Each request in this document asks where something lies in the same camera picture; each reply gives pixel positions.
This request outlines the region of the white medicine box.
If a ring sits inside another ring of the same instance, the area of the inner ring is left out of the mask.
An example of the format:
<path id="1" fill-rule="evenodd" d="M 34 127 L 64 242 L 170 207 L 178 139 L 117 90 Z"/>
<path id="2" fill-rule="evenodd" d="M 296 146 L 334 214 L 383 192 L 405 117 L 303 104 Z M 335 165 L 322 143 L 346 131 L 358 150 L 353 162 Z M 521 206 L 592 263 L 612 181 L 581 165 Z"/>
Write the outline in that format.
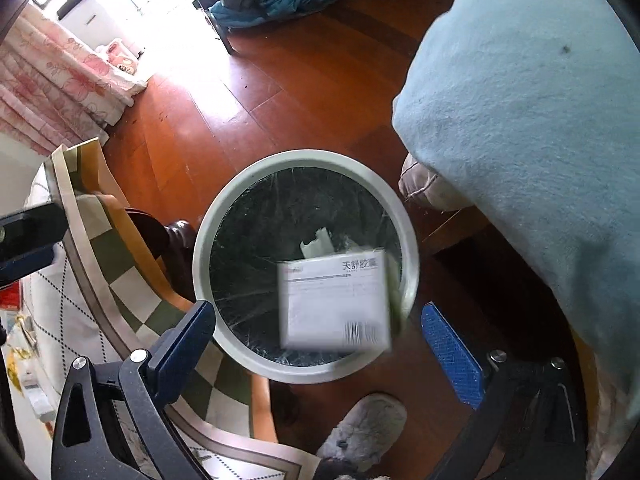
<path id="1" fill-rule="evenodd" d="M 382 249 L 278 264 L 280 344 L 322 352 L 392 345 Z"/>

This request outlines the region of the light blue bed blanket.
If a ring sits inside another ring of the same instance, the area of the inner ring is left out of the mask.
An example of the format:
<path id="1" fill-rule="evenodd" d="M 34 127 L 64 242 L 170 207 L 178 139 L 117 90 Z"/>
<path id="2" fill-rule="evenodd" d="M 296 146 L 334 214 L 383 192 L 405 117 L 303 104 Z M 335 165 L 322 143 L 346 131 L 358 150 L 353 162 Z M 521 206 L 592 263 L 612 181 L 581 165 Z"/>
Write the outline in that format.
<path id="1" fill-rule="evenodd" d="M 394 99 L 625 389 L 639 385 L 639 52 L 605 0 L 454 0 Z"/>

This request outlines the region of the patterned white tablecloth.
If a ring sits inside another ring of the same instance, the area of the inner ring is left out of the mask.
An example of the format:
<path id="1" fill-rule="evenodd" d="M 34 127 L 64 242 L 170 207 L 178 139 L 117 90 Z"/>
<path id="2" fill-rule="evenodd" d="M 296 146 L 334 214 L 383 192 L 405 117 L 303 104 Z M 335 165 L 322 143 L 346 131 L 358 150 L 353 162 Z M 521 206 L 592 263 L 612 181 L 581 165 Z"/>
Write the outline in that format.
<path id="1" fill-rule="evenodd" d="M 103 364 L 150 348 L 191 307 L 128 217 L 128 202 L 106 166 L 98 140 L 59 146 L 40 166 L 29 206 L 60 205 L 70 227 L 50 266 L 21 281 L 18 326 L 35 357 L 40 388 L 58 405 L 74 359 Z M 262 440 L 270 422 L 266 378 L 250 374 L 208 344 L 170 420 L 213 479 L 310 479 L 319 461 Z"/>

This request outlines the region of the grey fluffy slipper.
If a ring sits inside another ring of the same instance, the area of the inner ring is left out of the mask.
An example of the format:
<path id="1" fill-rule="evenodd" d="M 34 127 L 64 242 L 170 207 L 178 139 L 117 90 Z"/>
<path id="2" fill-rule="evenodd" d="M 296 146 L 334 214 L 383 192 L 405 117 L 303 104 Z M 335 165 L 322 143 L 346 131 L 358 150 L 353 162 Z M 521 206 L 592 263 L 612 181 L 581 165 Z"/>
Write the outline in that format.
<path id="1" fill-rule="evenodd" d="M 394 396 L 370 393 L 361 398 L 333 428 L 317 456 L 331 466 L 364 474 L 378 464 L 399 439 L 407 411 Z"/>

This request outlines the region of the crumpled white tissue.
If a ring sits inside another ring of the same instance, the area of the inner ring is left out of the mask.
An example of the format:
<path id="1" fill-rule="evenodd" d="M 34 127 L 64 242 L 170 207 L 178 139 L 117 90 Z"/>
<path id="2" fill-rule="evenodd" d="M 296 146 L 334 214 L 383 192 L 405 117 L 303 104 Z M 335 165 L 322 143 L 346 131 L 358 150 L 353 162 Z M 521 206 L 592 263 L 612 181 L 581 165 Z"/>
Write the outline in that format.
<path id="1" fill-rule="evenodd" d="M 332 237 L 326 228 L 318 229 L 309 243 L 301 242 L 299 249 L 305 259 L 359 252 L 361 247 L 347 235 Z"/>

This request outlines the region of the beige pillow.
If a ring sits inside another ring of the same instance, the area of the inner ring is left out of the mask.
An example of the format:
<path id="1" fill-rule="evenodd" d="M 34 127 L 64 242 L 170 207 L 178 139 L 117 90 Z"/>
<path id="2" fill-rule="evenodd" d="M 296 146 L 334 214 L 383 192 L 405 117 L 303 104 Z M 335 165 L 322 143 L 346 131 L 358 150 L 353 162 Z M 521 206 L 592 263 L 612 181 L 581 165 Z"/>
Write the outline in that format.
<path id="1" fill-rule="evenodd" d="M 472 203 L 458 192 L 433 168 L 423 166 L 411 154 L 402 164 L 399 192 L 406 202 L 438 211 L 456 211 L 472 206 Z"/>

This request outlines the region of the pink floral curtain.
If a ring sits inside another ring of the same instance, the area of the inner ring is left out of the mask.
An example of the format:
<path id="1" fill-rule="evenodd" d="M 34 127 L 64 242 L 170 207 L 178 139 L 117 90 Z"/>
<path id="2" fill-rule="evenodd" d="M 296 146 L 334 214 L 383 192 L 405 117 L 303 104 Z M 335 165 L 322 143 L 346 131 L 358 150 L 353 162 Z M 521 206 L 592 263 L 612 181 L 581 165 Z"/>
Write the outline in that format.
<path id="1" fill-rule="evenodd" d="M 32 3 L 1 41 L 1 132 L 40 155 L 106 143 L 145 88 Z"/>

